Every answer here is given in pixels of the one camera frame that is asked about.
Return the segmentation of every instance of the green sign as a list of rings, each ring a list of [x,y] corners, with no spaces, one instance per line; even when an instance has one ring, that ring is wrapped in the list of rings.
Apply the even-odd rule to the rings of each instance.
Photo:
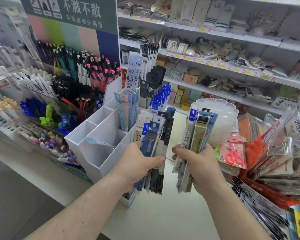
[[[27,14],[118,35],[116,0],[21,0]]]

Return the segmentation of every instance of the white counter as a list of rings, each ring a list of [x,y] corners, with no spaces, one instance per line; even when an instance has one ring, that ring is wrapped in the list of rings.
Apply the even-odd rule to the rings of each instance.
[[[168,159],[172,159],[171,148],[180,142],[186,125],[185,115],[176,113],[174,118]],[[39,153],[27,154],[2,141],[0,161],[64,206],[91,186]],[[167,160],[162,195],[143,191],[129,209],[119,202],[102,233],[111,240],[219,240],[206,202],[194,188],[191,193],[178,194],[172,168],[173,162]]]

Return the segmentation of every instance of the scissors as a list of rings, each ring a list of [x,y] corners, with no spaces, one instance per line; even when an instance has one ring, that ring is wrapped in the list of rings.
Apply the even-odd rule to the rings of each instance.
[[[231,144],[232,144],[233,149],[231,149],[231,151],[228,154],[225,155],[225,157],[224,157],[225,160],[230,165],[243,166],[244,165],[244,159],[239,156],[239,154],[235,150],[235,146],[233,145],[233,143],[231,143]]]

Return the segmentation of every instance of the hand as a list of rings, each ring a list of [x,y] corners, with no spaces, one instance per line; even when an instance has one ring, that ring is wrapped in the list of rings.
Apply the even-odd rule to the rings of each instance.
[[[141,141],[130,143],[122,153],[111,173],[124,181],[125,192],[132,190],[133,185],[147,175],[149,170],[166,161],[165,156],[145,157],[139,146]]]
[[[174,160],[179,156],[188,161],[190,173],[193,177],[193,185],[202,196],[214,187],[226,184],[211,145],[207,144],[206,149],[199,154],[180,148],[180,145],[173,147],[172,152],[175,153]]]

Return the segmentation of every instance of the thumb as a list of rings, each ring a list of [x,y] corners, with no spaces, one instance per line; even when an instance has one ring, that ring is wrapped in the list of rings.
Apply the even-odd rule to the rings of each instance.
[[[184,148],[176,148],[176,154],[179,157],[181,157],[182,159],[185,159],[189,162],[192,162],[197,156],[197,154],[195,152],[184,149]]]
[[[149,170],[162,165],[165,161],[166,161],[166,157],[162,155],[154,156],[154,157],[146,157],[146,164]]]

